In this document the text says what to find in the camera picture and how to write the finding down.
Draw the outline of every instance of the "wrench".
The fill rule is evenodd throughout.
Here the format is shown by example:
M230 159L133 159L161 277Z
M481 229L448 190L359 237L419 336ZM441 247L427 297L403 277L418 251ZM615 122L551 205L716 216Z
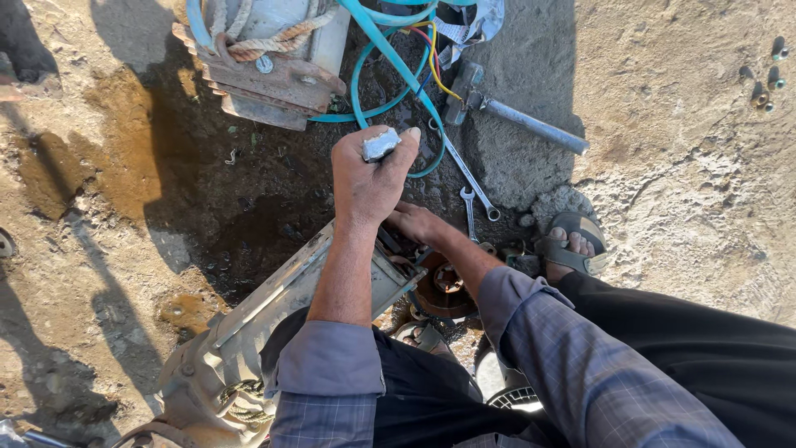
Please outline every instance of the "wrench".
M436 131L437 136L442 138L443 133L439 131L439 128L437 127L433 118L429 119L428 128L432 131ZM484 195L484 190L482 190L481 186L478 185L478 181L476 181L475 177L473 177L472 173L470 173L467 165L464 164L464 160L462 160L462 156L458 154L458 151L456 151L456 148L453 146L453 144L451 144L451 141L447 138L447 136L445 136L445 147L447 147L448 151L451 152L451 157L453 157L453 160L458 165L458 168L462 170L467 182L470 183L471 187L473 187L473 192L478 195L478 199L480 199L481 203L484 204L484 207L486 208L486 217L492 222L500 219L500 210L496 209L489 199L486 198L486 195Z
M475 220L473 219L473 198L474 192L466 193L467 187L462 187L458 193L464 199L464 205L467 207L467 233L470 234L470 241L478 244L478 238L475 236Z

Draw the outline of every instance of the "dirt ground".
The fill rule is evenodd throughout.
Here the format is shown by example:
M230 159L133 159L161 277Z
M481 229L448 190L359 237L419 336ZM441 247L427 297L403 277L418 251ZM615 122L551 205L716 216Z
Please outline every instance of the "dirt ground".
M792 87L772 94L772 113L749 105L772 68L796 73L771 60L776 37L796 39L792 5L505 7L503 30L466 52L486 67L484 91L591 150L573 156L473 112L450 135L504 214L492 223L476 208L481 240L530 243L550 206L593 209L611 254L603 280L796 328ZM0 13L0 51L17 70L58 73L64 92L0 103L0 226L17 243L0 259L2 408L21 429L108 445L158 411L171 351L334 216L330 149L356 127L292 132L224 114L170 35L185 22L177 0L9 0ZM352 24L344 81L366 42ZM393 44L419 58L410 37ZM401 88L384 61L363 72L365 107ZM427 118L407 99L376 122L423 129L420 167L438 149ZM463 185L446 156L404 198L464 229ZM525 213L540 224L520 227ZM446 334L471 367L477 321Z

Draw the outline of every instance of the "hand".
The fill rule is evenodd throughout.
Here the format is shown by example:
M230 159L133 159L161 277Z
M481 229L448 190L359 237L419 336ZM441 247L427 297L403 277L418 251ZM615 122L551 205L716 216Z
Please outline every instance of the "hand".
M379 162L366 163L362 159L362 142L388 129L379 125L348 134L332 148L338 226L349 230L353 226L375 234L400 199L406 174L417 157L420 130L407 130L391 154Z
M406 238L437 250L446 235L459 233L453 226L444 222L426 207L404 201L398 201L396 209L387 218L387 222L398 227Z

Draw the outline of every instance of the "hammer head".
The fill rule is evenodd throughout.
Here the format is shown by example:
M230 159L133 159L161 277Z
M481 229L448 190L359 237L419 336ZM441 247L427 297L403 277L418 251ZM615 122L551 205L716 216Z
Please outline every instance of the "hammer head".
M475 87L484 79L484 68L475 62L462 60L458 68L458 75L453 81L451 91L459 95L464 100L464 104L453 96L448 95L445 100L445 110L443 111L443 121L445 124L460 126L464 122L464 117L470 108L477 108L481 105L484 97L475 90Z

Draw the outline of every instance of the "yellow wire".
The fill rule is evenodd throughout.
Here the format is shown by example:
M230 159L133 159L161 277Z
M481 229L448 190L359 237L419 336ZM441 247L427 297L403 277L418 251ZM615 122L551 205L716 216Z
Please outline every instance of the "yellow wire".
M434 70L434 49L437 48L437 24L429 20L425 22L417 22L412 26L421 27L426 25L431 25L431 28L434 30L434 32L431 34L431 51L428 53L428 66L431 68L431 75L434 77L434 81L437 82L437 85L439 86L440 89L442 89L443 92L447 93L450 96L453 96L455 99L462 101L464 103L462 97L456 95L449 88L443 85L443 82L440 81L439 77L437 76L437 71Z

